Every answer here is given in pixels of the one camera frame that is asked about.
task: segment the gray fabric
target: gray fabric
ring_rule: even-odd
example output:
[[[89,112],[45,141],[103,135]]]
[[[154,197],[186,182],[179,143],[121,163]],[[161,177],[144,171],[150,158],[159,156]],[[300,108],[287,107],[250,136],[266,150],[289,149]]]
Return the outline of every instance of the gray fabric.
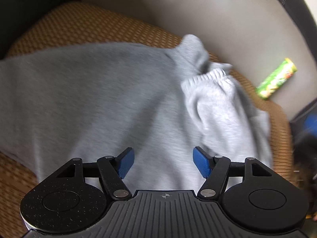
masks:
[[[132,192],[197,191],[204,179],[192,150],[203,145],[202,134],[181,83],[209,65],[192,35],[175,49],[85,44],[2,61],[0,151],[41,181],[73,157],[92,162],[133,147],[124,180]]]
[[[271,166],[268,113],[257,109],[239,82],[226,75],[228,65],[211,66],[212,71],[182,83],[186,107],[201,130],[202,143],[231,161],[255,157]]]

